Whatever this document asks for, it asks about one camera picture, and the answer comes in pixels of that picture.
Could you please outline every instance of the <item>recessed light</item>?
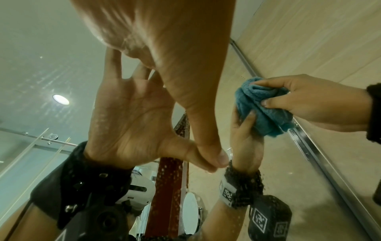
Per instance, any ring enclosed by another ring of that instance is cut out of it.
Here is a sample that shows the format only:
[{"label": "recessed light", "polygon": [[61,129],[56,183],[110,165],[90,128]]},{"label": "recessed light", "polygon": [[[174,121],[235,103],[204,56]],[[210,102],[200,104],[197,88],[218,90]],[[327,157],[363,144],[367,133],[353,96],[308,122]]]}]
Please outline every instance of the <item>recessed light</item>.
[{"label": "recessed light", "polygon": [[68,105],[70,104],[70,102],[68,101],[67,98],[63,97],[62,95],[59,95],[59,94],[54,94],[53,95],[53,99],[55,101],[57,101],[58,103],[60,104],[63,104],[63,105]]}]

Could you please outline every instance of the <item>forearm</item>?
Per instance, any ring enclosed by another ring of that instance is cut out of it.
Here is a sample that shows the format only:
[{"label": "forearm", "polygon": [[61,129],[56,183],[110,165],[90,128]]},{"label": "forearm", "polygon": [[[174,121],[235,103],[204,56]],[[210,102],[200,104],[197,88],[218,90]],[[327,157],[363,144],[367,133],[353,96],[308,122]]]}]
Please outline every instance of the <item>forearm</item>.
[{"label": "forearm", "polygon": [[191,241],[235,241],[241,232],[247,207],[234,209],[221,199],[208,214],[200,231],[193,235]]},{"label": "forearm", "polygon": [[[21,206],[0,228],[0,240],[3,241],[25,205]],[[56,221],[47,216],[35,205],[31,205],[25,213],[23,219],[14,231],[10,241],[54,241],[59,230],[56,227]]]}]

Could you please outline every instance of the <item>blue towel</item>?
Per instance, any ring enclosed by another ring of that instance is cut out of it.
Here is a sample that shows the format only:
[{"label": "blue towel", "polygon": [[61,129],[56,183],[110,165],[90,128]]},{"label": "blue towel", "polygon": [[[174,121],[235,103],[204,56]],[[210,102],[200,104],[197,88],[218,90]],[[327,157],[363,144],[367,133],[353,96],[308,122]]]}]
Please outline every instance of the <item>blue towel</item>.
[{"label": "blue towel", "polygon": [[292,114],[282,109],[267,109],[261,105],[261,101],[281,96],[288,93],[286,88],[269,88],[259,85],[249,85],[251,82],[261,80],[255,77],[247,80],[235,92],[235,99],[241,120],[244,120],[251,110],[257,115],[257,121],[253,126],[260,135],[276,137],[293,128]]}]

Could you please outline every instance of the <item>palm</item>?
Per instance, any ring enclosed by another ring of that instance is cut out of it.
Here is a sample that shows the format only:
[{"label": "palm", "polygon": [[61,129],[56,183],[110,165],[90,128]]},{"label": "palm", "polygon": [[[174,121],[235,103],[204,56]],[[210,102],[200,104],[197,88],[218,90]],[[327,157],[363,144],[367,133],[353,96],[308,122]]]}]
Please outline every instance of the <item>palm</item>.
[{"label": "palm", "polygon": [[188,160],[214,171],[196,145],[176,135],[171,117],[175,101],[163,87],[160,75],[139,65],[133,76],[122,79],[120,52],[108,50],[105,74],[90,124],[92,159],[112,160],[123,168],[151,162],[162,156]]}]

